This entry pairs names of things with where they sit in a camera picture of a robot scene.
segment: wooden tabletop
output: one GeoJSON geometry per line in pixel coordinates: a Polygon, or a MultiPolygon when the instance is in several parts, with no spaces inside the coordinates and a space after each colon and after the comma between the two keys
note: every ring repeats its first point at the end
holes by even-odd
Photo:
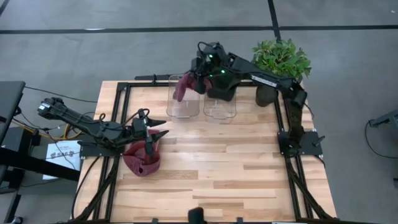
{"type": "MultiPolygon", "coordinates": [[[[103,82],[96,117],[112,114],[117,82],[103,82]]],[[[201,206],[209,222],[294,221],[292,200],[284,158],[279,154],[274,105],[258,107],[256,88],[239,87],[237,115],[229,124],[206,120],[203,111],[192,122],[176,122],[167,116],[168,87],[134,87],[127,116],[139,108],[149,108],[152,119],[168,122],[156,127],[170,132],[160,140],[160,169],[147,177],[135,176],[121,159],[116,183],[112,222],[187,222],[189,209],[201,206]]],[[[124,95],[121,96],[120,120],[124,95]]],[[[283,101],[280,100],[283,115],[283,101]]],[[[303,111],[303,126],[313,129],[311,114],[303,111]]],[[[80,181],[94,158],[87,158],[80,181]]],[[[325,170],[313,156],[302,156],[309,191],[335,216],[325,170]]],[[[96,163],[80,190],[75,215],[88,205],[96,193],[102,158],[96,163]]],[[[302,195],[298,197],[305,216],[302,195]]],[[[104,217],[107,192],[101,204],[104,217]]]]}

